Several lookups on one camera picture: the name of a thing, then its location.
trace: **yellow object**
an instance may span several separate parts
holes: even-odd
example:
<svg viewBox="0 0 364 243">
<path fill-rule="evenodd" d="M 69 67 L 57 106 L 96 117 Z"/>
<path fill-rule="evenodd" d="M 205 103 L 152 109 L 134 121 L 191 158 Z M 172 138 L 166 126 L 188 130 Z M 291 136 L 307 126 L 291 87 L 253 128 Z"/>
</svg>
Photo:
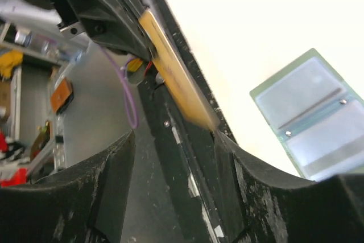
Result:
<svg viewBox="0 0 364 243">
<path fill-rule="evenodd" d="M 0 48 L 0 54 L 7 49 Z M 9 50 L 0 55 L 0 75 L 3 79 L 10 79 L 13 68 L 20 65 L 23 61 L 23 53 L 19 51 Z"/>
<path fill-rule="evenodd" d="M 130 72 L 136 72 L 142 64 L 143 62 L 141 61 L 141 59 L 135 58 L 130 63 L 128 63 L 127 70 Z"/>
<path fill-rule="evenodd" d="M 139 23 L 149 34 L 158 53 L 153 56 L 154 66 L 163 77 L 186 120 L 211 131 L 215 130 L 219 122 L 216 113 L 184 63 L 179 60 L 152 12 L 146 10 Z"/>
</svg>

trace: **white surface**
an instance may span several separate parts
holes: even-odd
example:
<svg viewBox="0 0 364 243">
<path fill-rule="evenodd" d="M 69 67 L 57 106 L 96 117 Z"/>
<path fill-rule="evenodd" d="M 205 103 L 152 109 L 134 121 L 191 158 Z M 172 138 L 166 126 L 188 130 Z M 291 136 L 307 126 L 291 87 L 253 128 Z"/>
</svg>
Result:
<svg viewBox="0 0 364 243">
<path fill-rule="evenodd" d="M 314 47 L 364 97 L 362 0 L 167 0 L 239 143 L 297 175 L 249 92 Z"/>
</svg>

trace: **cardboard box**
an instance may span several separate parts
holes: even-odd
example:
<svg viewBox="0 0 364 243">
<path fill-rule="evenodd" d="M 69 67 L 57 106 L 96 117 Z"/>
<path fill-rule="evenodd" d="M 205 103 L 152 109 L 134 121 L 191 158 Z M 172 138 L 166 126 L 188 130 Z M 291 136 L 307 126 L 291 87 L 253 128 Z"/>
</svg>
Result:
<svg viewBox="0 0 364 243">
<path fill-rule="evenodd" d="M 0 81 L 0 121 L 6 122 L 10 117 L 11 84 Z"/>
</svg>

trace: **red cloth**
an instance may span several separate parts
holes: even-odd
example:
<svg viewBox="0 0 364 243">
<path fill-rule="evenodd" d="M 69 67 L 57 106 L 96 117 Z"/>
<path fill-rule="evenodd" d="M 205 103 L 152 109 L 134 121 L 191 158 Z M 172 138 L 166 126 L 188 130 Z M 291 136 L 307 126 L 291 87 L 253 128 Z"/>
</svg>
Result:
<svg viewBox="0 0 364 243">
<path fill-rule="evenodd" d="M 0 133 L 0 150 L 5 153 L 9 147 L 7 146 L 5 135 L 1 132 Z"/>
</svg>

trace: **gray table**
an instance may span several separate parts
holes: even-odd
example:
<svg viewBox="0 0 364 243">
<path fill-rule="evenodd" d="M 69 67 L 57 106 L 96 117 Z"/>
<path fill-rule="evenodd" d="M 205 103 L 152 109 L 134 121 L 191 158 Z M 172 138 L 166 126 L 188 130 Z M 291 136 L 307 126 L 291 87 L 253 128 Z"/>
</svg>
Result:
<svg viewBox="0 0 364 243">
<path fill-rule="evenodd" d="M 122 65 L 124 57 L 115 57 Z M 122 86 L 97 45 L 68 73 L 75 98 L 64 113 L 65 161 L 69 167 L 113 143 L 130 126 Z M 185 242 L 153 146 L 136 87 L 133 94 L 140 125 L 135 130 L 136 155 L 122 243 Z"/>
</svg>

